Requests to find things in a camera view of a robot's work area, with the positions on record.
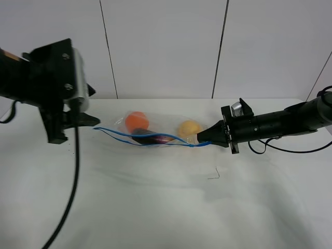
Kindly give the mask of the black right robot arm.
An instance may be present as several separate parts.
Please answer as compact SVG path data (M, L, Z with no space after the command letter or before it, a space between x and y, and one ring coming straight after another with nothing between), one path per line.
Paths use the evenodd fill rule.
M285 136L305 135L331 125L331 92L326 89L308 102L284 110L255 115L252 108L239 99L221 108L222 120L209 128L179 115L128 112L111 128L100 127L100 121L81 114L80 126L92 127L113 139L140 147L217 145L239 152L238 144L259 141L268 147L270 141Z

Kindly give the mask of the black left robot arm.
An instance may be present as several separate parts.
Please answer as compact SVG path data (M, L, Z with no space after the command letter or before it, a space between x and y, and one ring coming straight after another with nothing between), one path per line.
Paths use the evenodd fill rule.
M1 50L1 96L39 109L48 142L62 144L68 114L65 101L77 92L71 39L17 57Z

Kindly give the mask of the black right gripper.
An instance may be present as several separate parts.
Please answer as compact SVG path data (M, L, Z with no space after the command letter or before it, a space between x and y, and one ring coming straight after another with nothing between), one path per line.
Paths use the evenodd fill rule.
M231 153L238 154L239 138L237 130L245 127L245 125L254 117L253 110L242 98L239 98L238 102L242 104L244 115L233 117L231 106L223 106L221 108L223 120L218 121L215 125L198 133L198 142L211 142L211 144L223 148L228 148L230 146Z

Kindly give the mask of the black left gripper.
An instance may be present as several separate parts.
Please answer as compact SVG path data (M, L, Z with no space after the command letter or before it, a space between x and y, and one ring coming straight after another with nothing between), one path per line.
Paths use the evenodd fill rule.
M22 103L38 107L48 143L66 142L64 129L100 124L100 119L86 113L74 117L71 110L64 111L65 101L71 99L77 90L71 39L24 52L22 57L27 62Z

